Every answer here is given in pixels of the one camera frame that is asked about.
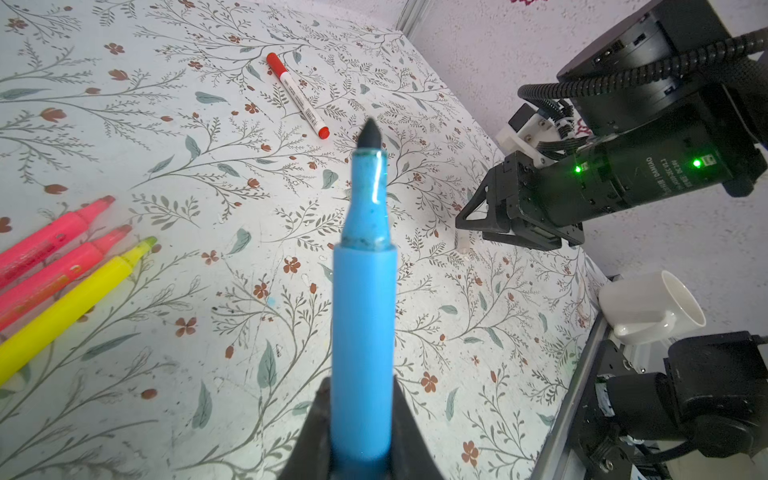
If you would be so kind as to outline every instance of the white mug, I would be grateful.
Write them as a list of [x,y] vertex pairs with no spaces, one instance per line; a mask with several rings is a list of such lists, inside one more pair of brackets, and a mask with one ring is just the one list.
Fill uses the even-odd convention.
[[600,308],[626,345],[655,342],[707,324],[699,303],[672,273],[646,273],[600,289]]

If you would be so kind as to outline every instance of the red marker cap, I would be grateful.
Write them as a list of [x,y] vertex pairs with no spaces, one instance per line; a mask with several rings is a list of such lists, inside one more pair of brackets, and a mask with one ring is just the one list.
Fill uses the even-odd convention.
[[278,78],[280,78],[282,74],[288,71],[286,66],[283,65],[283,63],[274,53],[270,53],[266,56],[266,62],[270,68],[272,68],[272,71],[275,72],[275,75],[277,75]]

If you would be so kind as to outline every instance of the highlighter cap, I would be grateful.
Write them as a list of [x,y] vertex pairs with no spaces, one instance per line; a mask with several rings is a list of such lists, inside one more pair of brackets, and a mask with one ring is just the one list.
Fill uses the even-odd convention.
[[109,250],[118,244],[120,240],[123,240],[128,233],[131,232],[131,225],[123,225],[107,233],[103,237],[97,238],[92,241],[94,247],[98,248],[100,252],[106,254]]
[[152,250],[152,246],[157,243],[157,238],[155,237],[148,237],[139,242],[139,244],[129,251],[123,253],[120,255],[120,257],[128,262],[131,266],[136,266],[137,263],[139,263],[139,260],[149,253],[150,250]]
[[94,203],[88,205],[87,207],[83,207],[80,210],[76,210],[75,213],[85,220],[86,222],[90,223],[94,220],[96,220],[96,217],[109,208],[110,205],[114,202],[114,197],[111,195],[107,195],[106,197],[102,197],[98,200],[96,200]]

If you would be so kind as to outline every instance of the cable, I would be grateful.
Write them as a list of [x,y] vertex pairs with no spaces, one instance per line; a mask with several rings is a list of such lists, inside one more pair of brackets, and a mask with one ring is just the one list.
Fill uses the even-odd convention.
[[575,150],[587,143],[589,137],[576,137],[568,138],[560,141],[540,141],[536,145],[538,151],[561,151],[561,150]]
[[610,75],[557,84],[523,85],[518,90],[518,96],[532,103],[533,100],[550,98],[579,98],[609,94],[622,88],[650,84],[665,78],[688,74],[700,68],[732,62],[758,51],[764,51],[766,43],[768,43],[768,28],[761,28],[739,37],[715,41],[696,50]]
[[696,450],[696,444],[688,440],[687,442],[681,443],[677,447],[673,447],[672,449],[664,450],[663,452],[658,452],[658,453],[651,453],[650,455],[644,455],[642,457],[639,457],[637,461],[651,464],[651,465],[653,465],[654,463],[665,463],[665,462],[669,462],[670,460],[679,458],[683,455],[687,455],[691,453],[693,450]]
[[[648,447],[643,445],[642,443],[639,445],[635,445],[635,447],[637,447],[637,449],[640,450],[640,453],[642,453],[645,456],[645,458],[648,458],[653,455],[648,449]],[[668,476],[668,474],[664,472],[665,469],[664,467],[661,466],[661,464],[654,463],[652,464],[652,466],[654,467],[654,469],[656,470],[656,473],[659,474],[661,478],[666,478]]]

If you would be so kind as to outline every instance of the floral pattern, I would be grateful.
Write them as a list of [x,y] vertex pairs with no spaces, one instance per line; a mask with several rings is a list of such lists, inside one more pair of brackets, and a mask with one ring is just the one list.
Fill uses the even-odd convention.
[[123,223],[114,251],[159,239],[0,386],[16,432],[0,477],[274,478],[330,373],[333,244],[367,117],[389,159],[397,381],[446,478],[530,475],[606,279],[578,248],[457,248],[455,215],[502,155],[402,33],[231,0],[0,9],[0,250],[107,194],[45,264]]

